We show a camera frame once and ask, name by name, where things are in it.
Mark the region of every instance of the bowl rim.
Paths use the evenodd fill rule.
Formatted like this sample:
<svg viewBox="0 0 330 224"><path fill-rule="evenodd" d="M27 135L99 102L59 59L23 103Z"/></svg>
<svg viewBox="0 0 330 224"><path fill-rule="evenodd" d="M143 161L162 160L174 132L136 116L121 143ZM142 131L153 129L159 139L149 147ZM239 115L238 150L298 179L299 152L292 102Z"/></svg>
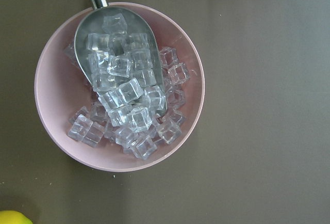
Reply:
<svg viewBox="0 0 330 224"><path fill-rule="evenodd" d="M48 135L50 136L50 138L55 142L55 144L63 151L65 152L67 155L69 155L70 157L72 157L73 159L79 161L80 163L95 168L95 169L99 169L99 170L104 170L104 171L111 171L111 172L129 172L129 171L136 171L136 170L141 170L147 167L150 167L152 165L155 165L161 161L163 161L164 159L166 159L167 157L169 157L170 155L172 155L175 151L177 151L182 145L183 143L188 139L188 137L190 136L190 134L192 133L192 131L194 130L195 126L197 125L197 122L200 118L201 112L202 112L202 108L203 108L203 104L204 104L204 96L205 96L205 76L204 76L204 70L203 70L203 65L200 59L200 56L198 54L198 51L196 49L196 47L194 46L193 42L191 41L191 39L188 37L188 35L186 34L186 32L177 24L175 23L171 18L169 18L168 16L166 16L165 14L161 13L160 11L157 11L151 7L148 6L144 6L144 5L140 5L140 4L136 4L136 3L129 3L129 2L112 2L109 3L110 6L122 6L122 7L137 7L137 8L142 8L142 9L147 9L151 12L156 13L157 15L163 17L164 19L168 20L170 23L172 23L172 25L174 25L177 29L179 29L179 31L182 33L182 35L187 39L187 41L189 42L190 46L192 47L194 54L196 55L197 58L197 62L199 64L199 68L201 70L201 98L200 98L200 104L199 104L199 108L196 114L196 118L192 124L192 126L190 127L190 129L187 131L187 133L185 134L185 136L182 138L182 140L177 144L177 146L175 146L170 152L168 152L167 154L163 155L162 157L151 161L150 163L146 163L144 165L141 166L137 166L137 167L130 167L130 168L125 168L125 169L116 169L116 168L109 168L109 167L101 167L101 166L95 166L91 163L88 163L87 161L82 161L81 159L79 159L78 157L72 155L71 153L69 153L56 139L55 137L51 134L51 132L49 131L45 121L44 121L44 117L42 114L42 111L39 108L39 95L38 95L38 75L39 72L41 71L41 65L42 65L42 61L45 59L45 53L47 51L47 48L50 46L51 41L53 40L54 37L56 37L58 35L58 33L60 33L62 31L62 29L70 22L72 22L74 19L76 19L77 17L86 14L90 11L92 11L93 9L91 7L82 10L78 13L76 13L75 15L71 16L69 19L67 19L62 25L60 25L56 31L51 35L51 37L48 39L44 49L41 52L41 55L39 57L38 60L38 64L36 67L36 72L35 72L35 82L34 82L34 95L35 95L35 102L36 102L36 107L37 107L37 111L38 111L38 115L39 118L44 126L44 128L46 129Z"/></svg>

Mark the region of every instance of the ice scoop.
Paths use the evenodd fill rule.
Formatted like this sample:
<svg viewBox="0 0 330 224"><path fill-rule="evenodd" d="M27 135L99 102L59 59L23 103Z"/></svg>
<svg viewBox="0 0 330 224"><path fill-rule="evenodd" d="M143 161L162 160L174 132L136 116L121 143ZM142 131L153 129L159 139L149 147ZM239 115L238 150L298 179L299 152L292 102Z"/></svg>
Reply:
<svg viewBox="0 0 330 224"><path fill-rule="evenodd" d="M147 22L135 12L123 7L109 6L106 0L91 0L93 11L89 13L79 24L75 38L74 49L77 61L89 82L92 82L92 73L88 62L89 50L86 48L87 36L90 33L104 33L102 29L104 17L114 16L121 13L127 23L127 34L146 33L148 36L151 61L153 64L153 71L157 85L164 90L162 69L158 47L153 31ZM164 109L159 110L158 114L161 116L166 112L167 105L165 103Z"/></svg>

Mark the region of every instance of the clear ice cube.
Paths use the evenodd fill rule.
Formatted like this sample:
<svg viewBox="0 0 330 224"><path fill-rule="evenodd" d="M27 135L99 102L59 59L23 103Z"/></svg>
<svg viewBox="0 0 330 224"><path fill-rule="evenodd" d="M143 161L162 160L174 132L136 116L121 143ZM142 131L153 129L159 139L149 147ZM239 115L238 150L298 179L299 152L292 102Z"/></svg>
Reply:
<svg viewBox="0 0 330 224"><path fill-rule="evenodd" d="M68 136L76 141L82 141L92 124L92 120L80 114L69 130Z"/></svg>
<svg viewBox="0 0 330 224"><path fill-rule="evenodd" d="M144 101L149 109L162 110L166 97L159 86L149 86L144 89Z"/></svg>
<svg viewBox="0 0 330 224"><path fill-rule="evenodd" d="M185 92L179 89L169 90L166 99L168 106L173 109L179 109L186 103Z"/></svg>
<svg viewBox="0 0 330 224"><path fill-rule="evenodd" d="M190 78L187 66L184 62L169 68L168 73L174 85L182 84Z"/></svg>
<svg viewBox="0 0 330 224"><path fill-rule="evenodd" d="M127 55L110 56L108 72L111 75L129 78L131 60Z"/></svg>
<svg viewBox="0 0 330 224"><path fill-rule="evenodd" d="M90 33L87 37L86 48L94 51L109 51L109 34Z"/></svg>
<svg viewBox="0 0 330 224"><path fill-rule="evenodd" d="M128 35L129 50L149 49L148 35L146 33L132 33Z"/></svg>
<svg viewBox="0 0 330 224"><path fill-rule="evenodd" d="M65 55L69 57L71 63L76 67L80 68L76 58L76 54L74 52L74 42L72 41L63 51Z"/></svg>
<svg viewBox="0 0 330 224"><path fill-rule="evenodd" d="M132 110L131 105L124 105L109 113L112 126L122 126L127 123L127 114Z"/></svg>
<svg viewBox="0 0 330 224"><path fill-rule="evenodd" d="M111 36L127 34L127 23L124 16L118 13L103 18L102 29Z"/></svg>
<svg viewBox="0 0 330 224"><path fill-rule="evenodd" d="M107 124L105 125L104 128L104 138L109 139L111 143L115 143L116 141L116 128L112 126L111 121L108 120Z"/></svg>
<svg viewBox="0 0 330 224"><path fill-rule="evenodd" d="M107 51L95 51L88 55L88 62L92 73L99 70L107 70L109 53Z"/></svg>
<svg viewBox="0 0 330 224"><path fill-rule="evenodd" d="M147 107L136 107L127 115L128 126L133 132L147 131L152 124Z"/></svg>
<svg viewBox="0 0 330 224"><path fill-rule="evenodd" d="M90 119L94 122L104 122L108 119L108 114L104 106L99 102L93 102L91 105Z"/></svg>
<svg viewBox="0 0 330 224"><path fill-rule="evenodd" d="M170 68L179 63L176 55L176 49L173 47L164 47L159 51L162 68Z"/></svg>
<svg viewBox="0 0 330 224"><path fill-rule="evenodd" d="M116 90L104 93L99 96L98 100L104 106L107 113L124 105Z"/></svg>
<svg viewBox="0 0 330 224"><path fill-rule="evenodd" d="M121 84L116 91L124 104L138 99L143 94L143 90L136 78L132 78L130 81Z"/></svg>
<svg viewBox="0 0 330 224"><path fill-rule="evenodd" d="M130 153L133 153L133 151L132 151L131 148L123 148L123 153L124 154L130 154Z"/></svg>
<svg viewBox="0 0 330 224"><path fill-rule="evenodd" d="M117 86L114 75L109 74L106 70L100 70L92 73L92 87L94 91L110 91Z"/></svg>
<svg viewBox="0 0 330 224"><path fill-rule="evenodd" d="M93 122L85 137L82 139L83 143L95 147L104 135L104 127L97 122Z"/></svg>
<svg viewBox="0 0 330 224"><path fill-rule="evenodd" d="M129 52L132 61L132 71L153 68L149 49L141 49Z"/></svg>
<svg viewBox="0 0 330 224"><path fill-rule="evenodd" d="M127 41L125 36L113 37L109 42L109 47L113 50L114 55L123 55L128 51Z"/></svg>
<svg viewBox="0 0 330 224"><path fill-rule="evenodd" d="M86 106L83 106L80 110L78 110L70 119L69 119L69 122L71 124L73 124L76 119L78 118L79 115L84 115L85 117L87 117L87 114L88 114L88 109Z"/></svg>
<svg viewBox="0 0 330 224"><path fill-rule="evenodd" d="M121 126L115 131L115 141L123 148L129 148L130 144L136 140L138 134L134 133L130 128Z"/></svg>
<svg viewBox="0 0 330 224"><path fill-rule="evenodd" d="M165 122L156 127L158 135L165 143L171 144L182 132L178 124L171 118L167 118Z"/></svg>
<svg viewBox="0 0 330 224"><path fill-rule="evenodd" d="M186 120L186 117L181 111L171 108L169 108L167 113L163 117L161 117L162 122L166 122L167 118L171 118L179 126L181 126L183 122Z"/></svg>
<svg viewBox="0 0 330 224"><path fill-rule="evenodd" d="M136 158L147 159L157 150L149 135L140 135L130 146Z"/></svg>
<svg viewBox="0 0 330 224"><path fill-rule="evenodd" d="M156 85L156 78L152 69L143 69L135 72L131 72L131 77L138 80L141 87Z"/></svg>

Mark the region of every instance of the round object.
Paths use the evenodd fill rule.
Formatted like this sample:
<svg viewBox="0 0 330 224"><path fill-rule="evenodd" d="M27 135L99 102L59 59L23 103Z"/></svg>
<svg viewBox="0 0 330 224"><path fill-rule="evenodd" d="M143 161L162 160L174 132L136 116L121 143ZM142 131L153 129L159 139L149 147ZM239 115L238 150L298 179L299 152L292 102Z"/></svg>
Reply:
<svg viewBox="0 0 330 224"><path fill-rule="evenodd" d="M63 49L74 38L80 21L92 11L88 8L64 22L51 36L41 53L35 76L35 99L40 119L52 140L75 160L100 170L124 172L152 166L173 154L188 139L201 114L205 79L198 52L187 34L166 15L147 6L111 3L141 15L153 30L159 49L175 47L178 58L187 65L190 79L183 84L186 104L179 110L187 118L182 135L170 145L161 145L147 160L124 154L119 145L102 140L96 148L67 136L68 119L82 106L90 106L90 90L83 73L74 67Z"/></svg>
<svg viewBox="0 0 330 224"><path fill-rule="evenodd" d="M32 224L32 221L25 215L14 210L0 211L1 224Z"/></svg>

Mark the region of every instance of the pink bowl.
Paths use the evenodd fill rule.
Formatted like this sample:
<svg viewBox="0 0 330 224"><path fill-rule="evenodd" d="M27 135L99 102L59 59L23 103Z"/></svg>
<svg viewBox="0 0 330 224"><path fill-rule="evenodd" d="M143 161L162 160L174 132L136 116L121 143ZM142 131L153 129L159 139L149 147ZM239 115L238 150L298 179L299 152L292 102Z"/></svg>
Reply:
<svg viewBox="0 0 330 224"><path fill-rule="evenodd" d="M64 55L63 49L73 40L75 31L88 8L63 23L52 35L41 53L35 76L35 98L40 119L53 141L75 160L100 170L123 172L152 166L174 153L196 126L204 101L204 72L198 52L187 34L169 17L147 6L132 3L111 3L141 15L153 30L159 49L177 49L191 78L184 83L186 104L180 111L187 117L181 126L183 134L171 145L163 145L147 160L123 154L119 145L102 140L96 148L76 142L67 136L68 119L82 106L90 107L90 91L84 86L84 76Z"/></svg>

